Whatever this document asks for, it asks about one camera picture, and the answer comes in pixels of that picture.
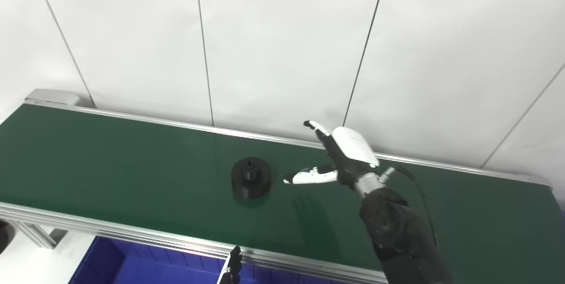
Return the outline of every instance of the black cylindrical object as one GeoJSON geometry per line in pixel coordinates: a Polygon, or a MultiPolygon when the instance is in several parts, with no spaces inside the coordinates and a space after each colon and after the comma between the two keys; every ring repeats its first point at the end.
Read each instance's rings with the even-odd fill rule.
{"type": "Polygon", "coordinates": [[[257,199],[271,188],[271,169],[262,159],[246,157],[232,168],[232,190],[245,199],[257,199]]]}

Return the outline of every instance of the blue bin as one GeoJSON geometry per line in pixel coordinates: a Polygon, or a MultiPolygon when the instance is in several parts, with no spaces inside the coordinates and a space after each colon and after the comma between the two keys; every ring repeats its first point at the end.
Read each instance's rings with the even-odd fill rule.
{"type": "MultiPolygon", "coordinates": [[[[96,237],[69,284],[215,284],[224,260],[96,237]]],[[[341,284],[243,264],[241,284],[341,284]]]]}

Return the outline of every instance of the cable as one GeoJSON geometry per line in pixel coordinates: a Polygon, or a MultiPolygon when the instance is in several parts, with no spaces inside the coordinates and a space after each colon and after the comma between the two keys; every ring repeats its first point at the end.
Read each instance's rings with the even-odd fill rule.
{"type": "Polygon", "coordinates": [[[433,229],[432,217],[430,217],[429,210],[428,210],[428,200],[426,200],[426,196],[424,195],[424,191],[420,187],[420,184],[418,184],[418,182],[416,181],[416,177],[414,177],[414,175],[412,175],[412,173],[410,173],[408,170],[406,170],[406,169],[404,169],[403,167],[400,167],[400,166],[396,166],[396,167],[394,167],[394,169],[398,170],[404,176],[408,177],[408,179],[410,179],[412,181],[412,183],[414,183],[414,185],[416,186],[416,189],[418,189],[418,192],[420,193],[420,196],[422,197],[422,202],[424,203],[424,209],[426,209],[426,215],[428,216],[428,223],[429,223],[430,231],[432,232],[433,244],[437,247],[436,232],[433,229]]]}

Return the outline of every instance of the black robotic arm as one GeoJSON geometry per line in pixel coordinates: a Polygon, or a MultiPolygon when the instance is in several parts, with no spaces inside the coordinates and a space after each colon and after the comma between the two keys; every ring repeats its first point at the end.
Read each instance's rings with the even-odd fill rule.
{"type": "Polygon", "coordinates": [[[451,284],[438,249],[408,202],[384,183],[394,171],[374,172],[378,159],[356,131],[337,127],[330,135],[314,121],[316,133],[333,165],[304,169],[285,177],[290,184],[338,181],[361,196],[359,216],[373,242],[389,284],[451,284]]]}

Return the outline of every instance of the robotic finger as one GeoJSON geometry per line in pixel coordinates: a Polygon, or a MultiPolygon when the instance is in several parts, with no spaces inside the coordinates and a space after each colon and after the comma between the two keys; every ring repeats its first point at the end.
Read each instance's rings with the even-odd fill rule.
{"type": "Polygon", "coordinates": [[[304,168],[298,173],[285,175],[284,183],[300,185],[305,183],[327,183],[337,181],[337,170],[332,165],[304,168]]]}

